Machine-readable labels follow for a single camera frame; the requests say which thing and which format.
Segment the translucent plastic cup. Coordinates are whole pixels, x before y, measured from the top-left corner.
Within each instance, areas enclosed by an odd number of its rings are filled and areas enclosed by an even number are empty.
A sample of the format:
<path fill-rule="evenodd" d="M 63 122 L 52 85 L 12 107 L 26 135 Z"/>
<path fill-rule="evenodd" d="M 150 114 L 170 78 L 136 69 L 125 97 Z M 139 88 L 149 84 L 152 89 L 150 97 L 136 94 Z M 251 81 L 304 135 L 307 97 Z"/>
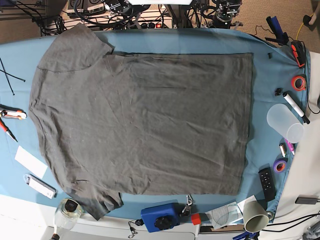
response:
<path fill-rule="evenodd" d="M 292 144 L 300 142 L 304 126 L 285 104 L 275 104 L 267 112 L 268 125 Z"/>

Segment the grey T-shirt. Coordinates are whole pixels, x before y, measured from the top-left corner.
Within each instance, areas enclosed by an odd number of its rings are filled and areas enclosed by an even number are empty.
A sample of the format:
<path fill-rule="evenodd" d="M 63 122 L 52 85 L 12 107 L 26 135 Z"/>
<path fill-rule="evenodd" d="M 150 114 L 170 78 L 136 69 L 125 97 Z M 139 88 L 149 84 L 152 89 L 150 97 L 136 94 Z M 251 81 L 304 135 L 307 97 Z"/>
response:
<path fill-rule="evenodd" d="M 99 220 L 121 194 L 235 196 L 253 55 L 115 54 L 78 24 L 36 67 L 29 114 L 58 185 Z"/>

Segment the silver carabiner clip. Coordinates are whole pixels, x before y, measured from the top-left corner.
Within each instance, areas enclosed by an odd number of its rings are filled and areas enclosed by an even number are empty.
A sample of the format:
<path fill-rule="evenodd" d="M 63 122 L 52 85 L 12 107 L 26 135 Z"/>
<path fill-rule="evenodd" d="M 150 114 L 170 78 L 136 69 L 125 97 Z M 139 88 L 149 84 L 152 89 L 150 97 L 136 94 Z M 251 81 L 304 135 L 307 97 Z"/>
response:
<path fill-rule="evenodd" d="M 192 198 L 192 196 L 191 196 L 190 194 L 188 194 L 188 195 L 186 196 L 186 204 L 187 204 L 188 206 L 191 206 L 191 205 L 193 204 L 193 198 Z"/>

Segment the pink marker pen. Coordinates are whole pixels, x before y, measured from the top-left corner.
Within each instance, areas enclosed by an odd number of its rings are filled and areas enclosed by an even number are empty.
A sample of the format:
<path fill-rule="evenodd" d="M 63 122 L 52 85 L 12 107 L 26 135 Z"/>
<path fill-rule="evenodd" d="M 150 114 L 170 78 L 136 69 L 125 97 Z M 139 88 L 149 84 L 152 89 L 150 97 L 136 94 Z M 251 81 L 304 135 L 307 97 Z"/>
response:
<path fill-rule="evenodd" d="M 293 145 L 291 142 L 289 142 L 286 138 L 285 138 L 284 140 L 285 140 L 285 142 L 286 142 L 286 144 L 287 144 L 290 152 L 291 152 L 293 155 L 295 155 L 295 147 L 294 147 L 294 145 Z"/>

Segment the white paper card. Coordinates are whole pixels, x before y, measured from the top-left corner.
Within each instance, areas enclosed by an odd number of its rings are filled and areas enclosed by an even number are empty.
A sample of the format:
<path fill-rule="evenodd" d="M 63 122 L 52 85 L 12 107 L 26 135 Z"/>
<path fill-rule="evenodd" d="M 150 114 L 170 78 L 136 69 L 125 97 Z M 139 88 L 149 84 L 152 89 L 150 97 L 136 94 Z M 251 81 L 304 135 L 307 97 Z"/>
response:
<path fill-rule="evenodd" d="M 44 177 L 48 169 L 46 164 L 30 154 L 20 145 L 17 148 L 14 159 L 40 179 Z"/>

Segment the small black clip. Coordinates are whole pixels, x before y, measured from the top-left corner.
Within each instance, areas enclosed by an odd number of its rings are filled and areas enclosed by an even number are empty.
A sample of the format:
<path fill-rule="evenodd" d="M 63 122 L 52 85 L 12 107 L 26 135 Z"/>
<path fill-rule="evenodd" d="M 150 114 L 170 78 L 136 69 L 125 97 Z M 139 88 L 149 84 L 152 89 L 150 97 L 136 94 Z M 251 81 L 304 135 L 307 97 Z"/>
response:
<path fill-rule="evenodd" d="M 274 95 L 275 96 L 280 96 L 283 94 L 283 88 L 276 88 L 275 91 L 274 91 Z"/>

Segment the printed paper sheet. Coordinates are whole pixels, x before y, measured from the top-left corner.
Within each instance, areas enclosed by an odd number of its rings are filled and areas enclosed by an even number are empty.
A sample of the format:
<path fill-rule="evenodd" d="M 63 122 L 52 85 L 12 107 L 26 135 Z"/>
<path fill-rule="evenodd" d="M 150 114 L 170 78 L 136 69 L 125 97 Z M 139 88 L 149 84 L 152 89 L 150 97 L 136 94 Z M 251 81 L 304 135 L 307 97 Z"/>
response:
<path fill-rule="evenodd" d="M 234 201 L 221 207 L 209 210 L 205 214 L 208 217 L 211 226 L 215 230 L 221 229 L 242 220 L 245 204 L 256 200 L 256 197 L 252 195 L 239 203 Z"/>

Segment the clear glass jar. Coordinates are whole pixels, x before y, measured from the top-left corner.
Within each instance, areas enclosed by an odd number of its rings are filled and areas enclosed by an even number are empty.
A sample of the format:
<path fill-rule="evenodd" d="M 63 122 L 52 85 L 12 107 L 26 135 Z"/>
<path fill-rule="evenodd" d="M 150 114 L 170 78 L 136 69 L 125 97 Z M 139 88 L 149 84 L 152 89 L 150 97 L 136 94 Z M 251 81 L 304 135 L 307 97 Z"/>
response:
<path fill-rule="evenodd" d="M 70 231 L 83 214 L 82 206 L 71 198 L 64 198 L 54 214 L 54 231 Z"/>

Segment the red handled pliers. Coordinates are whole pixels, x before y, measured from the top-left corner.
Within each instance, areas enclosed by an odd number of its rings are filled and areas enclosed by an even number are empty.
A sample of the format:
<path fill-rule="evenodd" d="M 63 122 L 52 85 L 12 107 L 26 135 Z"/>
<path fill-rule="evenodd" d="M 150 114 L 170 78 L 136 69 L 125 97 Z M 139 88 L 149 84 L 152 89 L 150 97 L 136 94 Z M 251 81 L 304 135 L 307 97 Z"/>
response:
<path fill-rule="evenodd" d="M 0 118 L 0 127 L 3 129 L 3 131 L 10 136 L 14 141 L 18 142 L 16 137 L 13 135 L 13 133 L 10 131 L 10 129 L 5 125 L 3 120 Z"/>

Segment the black white marker pen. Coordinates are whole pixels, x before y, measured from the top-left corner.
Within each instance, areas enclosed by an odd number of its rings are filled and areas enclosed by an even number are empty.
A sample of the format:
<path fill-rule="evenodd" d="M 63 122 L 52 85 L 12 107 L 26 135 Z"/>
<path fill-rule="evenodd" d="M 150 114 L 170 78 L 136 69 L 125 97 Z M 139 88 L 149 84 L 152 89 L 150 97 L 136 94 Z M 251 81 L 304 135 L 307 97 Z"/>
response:
<path fill-rule="evenodd" d="M 302 111 L 302 109 L 298 106 L 298 104 L 292 99 L 290 94 L 287 91 L 285 91 L 282 94 L 282 96 L 289 103 L 289 105 L 295 110 L 295 112 L 303 119 L 303 122 L 306 124 L 310 124 L 310 120 Z"/>

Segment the small red cube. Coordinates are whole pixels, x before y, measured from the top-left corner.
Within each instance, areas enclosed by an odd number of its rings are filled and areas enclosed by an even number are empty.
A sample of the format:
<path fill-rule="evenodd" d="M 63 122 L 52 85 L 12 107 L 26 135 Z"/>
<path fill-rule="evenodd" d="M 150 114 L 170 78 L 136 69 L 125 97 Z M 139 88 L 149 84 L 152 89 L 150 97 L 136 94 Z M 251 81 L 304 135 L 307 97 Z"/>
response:
<path fill-rule="evenodd" d="M 191 222 L 194 226 L 200 225 L 202 223 L 201 215 L 199 213 L 192 214 Z"/>

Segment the black remote control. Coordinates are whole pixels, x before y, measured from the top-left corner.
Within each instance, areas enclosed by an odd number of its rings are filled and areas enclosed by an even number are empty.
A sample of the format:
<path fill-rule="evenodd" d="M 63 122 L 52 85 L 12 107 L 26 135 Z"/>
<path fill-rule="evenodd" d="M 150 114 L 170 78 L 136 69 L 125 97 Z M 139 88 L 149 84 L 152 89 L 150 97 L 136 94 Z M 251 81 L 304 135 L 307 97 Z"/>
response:
<path fill-rule="evenodd" d="M 266 167 L 261 169 L 258 172 L 258 176 L 262 186 L 265 201 L 270 202 L 274 200 L 276 197 L 276 188 L 275 188 L 271 168 Z"/>

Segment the small white battery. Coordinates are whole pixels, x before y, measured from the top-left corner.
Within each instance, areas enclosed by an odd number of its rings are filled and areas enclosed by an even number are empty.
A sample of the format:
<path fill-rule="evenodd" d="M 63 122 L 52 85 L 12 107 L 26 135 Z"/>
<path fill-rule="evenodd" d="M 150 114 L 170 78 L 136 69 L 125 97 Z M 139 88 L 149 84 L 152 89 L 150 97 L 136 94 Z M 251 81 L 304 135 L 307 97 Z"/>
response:
<path fill-rule="evenodd" d="M 280 143 L 279 148 L 280 148 L 280 152 L 281 152 L 282 157 L 285 158 L 287 155 L 285 145 L 283 143 Z"/>

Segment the purple tape roll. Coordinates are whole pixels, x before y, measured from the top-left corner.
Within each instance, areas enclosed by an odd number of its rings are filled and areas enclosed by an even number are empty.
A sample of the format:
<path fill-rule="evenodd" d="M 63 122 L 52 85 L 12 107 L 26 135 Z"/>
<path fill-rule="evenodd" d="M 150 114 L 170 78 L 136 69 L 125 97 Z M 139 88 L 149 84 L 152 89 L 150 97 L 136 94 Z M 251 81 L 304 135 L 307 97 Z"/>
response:
<path fill-rule="evenodd" d="M 283 171 L 286 170 L 287 164 L 288 164 L 288 159 L 286 157 L 276 159 L 273 163 L 273 171 L 275 173 L 282 173 Z"/>

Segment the red tape roll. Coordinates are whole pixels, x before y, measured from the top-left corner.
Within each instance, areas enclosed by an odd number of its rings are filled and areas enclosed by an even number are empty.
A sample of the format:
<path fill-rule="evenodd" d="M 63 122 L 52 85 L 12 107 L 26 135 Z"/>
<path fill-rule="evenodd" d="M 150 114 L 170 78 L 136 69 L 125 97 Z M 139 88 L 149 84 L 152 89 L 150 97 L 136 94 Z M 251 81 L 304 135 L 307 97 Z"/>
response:
<path fill-rule="evenodd" d="M 297 92 L 306 90 L 307 82 L 305 77 L 303 75 L 294 76 L 291 80 L 291 86 Z"/>

